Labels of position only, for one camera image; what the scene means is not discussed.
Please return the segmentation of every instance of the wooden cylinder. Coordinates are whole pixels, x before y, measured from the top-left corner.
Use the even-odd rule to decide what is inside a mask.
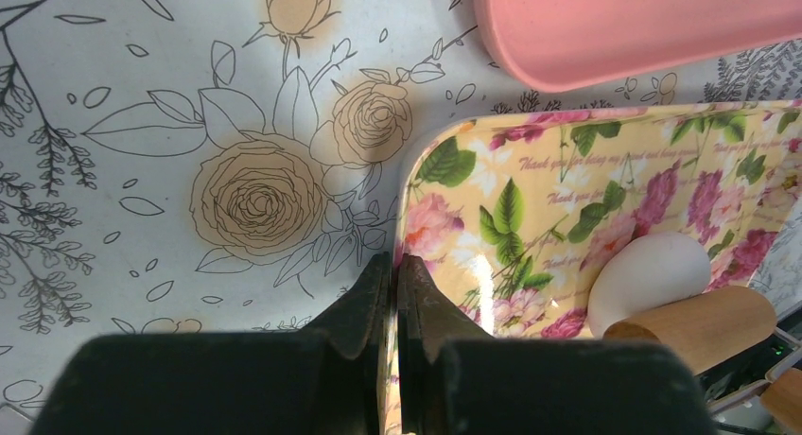
[[[802,433],[802,371],[786,371],[763,393],[760,403],[782,425]]]
[[[672,348],[694,374],[772,335],[776,314],[763,295],[725,287],[616,322],[605,339],[649,339]]]

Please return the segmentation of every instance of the pink plastic container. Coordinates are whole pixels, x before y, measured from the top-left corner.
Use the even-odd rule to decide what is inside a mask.
[[[562,92],[802,36],[802,0],[475,0],[496,62]]]

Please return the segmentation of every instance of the yellow floral tray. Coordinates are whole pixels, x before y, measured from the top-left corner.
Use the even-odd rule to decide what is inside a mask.
[[[483,117],[408,162],[396,257],[500,337],[590,336],[587,295],[630,241],[677,231],[745,285],[799,197],[800,101]]]

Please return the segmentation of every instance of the tablecloth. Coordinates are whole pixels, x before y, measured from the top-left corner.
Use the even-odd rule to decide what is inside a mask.
[[[472,2],[0,0],[2,401],[35,414],[100,334],[303,326],[391,248],[405,147],[459,119],[802,97],[802,41],[538,93]],[[751,284],[779,313],[800,252],[798,203]]]

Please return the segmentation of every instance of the white egg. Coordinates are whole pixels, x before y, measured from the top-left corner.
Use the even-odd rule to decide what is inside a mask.
[[[638,312],[698,295],[710,282],[705,248],[676,232],[642,236],[601,270],[590,289],[587,323],[594,337]]]

